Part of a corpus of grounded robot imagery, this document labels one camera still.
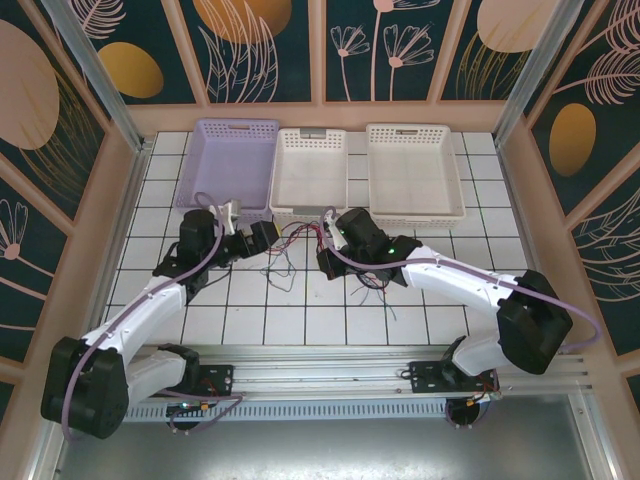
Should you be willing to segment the purple perforated plastic basket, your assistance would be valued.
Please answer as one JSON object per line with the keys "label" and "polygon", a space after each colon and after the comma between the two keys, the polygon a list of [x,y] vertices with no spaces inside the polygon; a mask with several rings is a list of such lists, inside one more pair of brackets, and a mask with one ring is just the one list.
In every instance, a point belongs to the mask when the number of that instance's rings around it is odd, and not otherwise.
{"label": "purple perforated plastic basket", "polygon": [[202,192],[220,204],[239,201],[243,224],[269,221],[278,131],[276,120],[197,121],[181,167],[174,208],[181,213],[198,208],[195,195]]}

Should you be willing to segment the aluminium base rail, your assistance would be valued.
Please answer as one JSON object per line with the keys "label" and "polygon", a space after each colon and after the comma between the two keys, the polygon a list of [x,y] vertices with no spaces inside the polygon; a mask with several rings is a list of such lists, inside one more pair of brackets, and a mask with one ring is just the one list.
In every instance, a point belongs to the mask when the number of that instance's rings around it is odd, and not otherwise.
{"label": "aluminium base rail", "polygon": [[[200,349],[205,365],[234,367],[233,391],[248,400],[388,399],[411,396],[400,377],[412,361],[437,361],[443,346],[267,346],[213,345]],[[497,369],[505,397],[588,394],[593,391],[580,355],[560,355],[545,374],[513,366]]]}

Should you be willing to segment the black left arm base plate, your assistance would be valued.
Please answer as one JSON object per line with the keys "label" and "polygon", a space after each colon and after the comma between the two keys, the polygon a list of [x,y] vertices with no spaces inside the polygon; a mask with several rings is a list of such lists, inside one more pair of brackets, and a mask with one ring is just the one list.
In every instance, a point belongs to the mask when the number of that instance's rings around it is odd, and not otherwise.
{"label": "black left arm base plate", "polygon": [[232,394],[233,383],[232,365],[201,365],[196,392],[199,395],[226,397]]}

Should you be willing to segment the wide white perforated basket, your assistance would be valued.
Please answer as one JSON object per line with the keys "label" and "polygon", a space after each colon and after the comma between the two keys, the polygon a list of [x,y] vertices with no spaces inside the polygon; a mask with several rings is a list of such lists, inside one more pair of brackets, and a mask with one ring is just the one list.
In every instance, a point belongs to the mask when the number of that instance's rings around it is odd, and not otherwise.
{"label": "wide white perforated basket", "polygon": [[453,229],[466,217],[449,127],[366,127],[369,212],[380,227]]}

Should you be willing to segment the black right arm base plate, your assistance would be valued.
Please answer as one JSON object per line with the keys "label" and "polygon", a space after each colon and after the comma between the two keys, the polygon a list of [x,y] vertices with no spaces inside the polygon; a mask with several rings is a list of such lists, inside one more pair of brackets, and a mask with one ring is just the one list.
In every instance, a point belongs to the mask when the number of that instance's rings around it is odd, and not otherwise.
{"label": "black right arm base plate", "polygon": [[445,393],[450,384],[437,361],[414,361],[408,365],[409,381],[414,394]]}

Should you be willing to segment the aluminium frame post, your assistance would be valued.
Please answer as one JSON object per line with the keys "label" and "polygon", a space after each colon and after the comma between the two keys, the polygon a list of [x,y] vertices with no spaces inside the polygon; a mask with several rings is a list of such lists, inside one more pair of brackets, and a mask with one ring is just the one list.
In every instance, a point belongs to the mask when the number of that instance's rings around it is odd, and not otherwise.
{"label": "aluminium frame post", "polygon": [[97,51],[82,30],[75,12],[67,0],[41,0],[54,25],[60,31],[74,57],[87,74],[89,82],[111,115],[128,145],[135,151],[143,150],[144,137],[138,131],[127,107],[113,85]]}
{"label": "aluminium frame post", "polygon": [[595,0],[559,0],[554,7],[493,129],[492,136],[497,151],[504,147],[536,88],[551,70],[571,29],[581,25],[579,17],[585,9],[584,5],[588,4],[586,12],[589,12],[594,2]]}

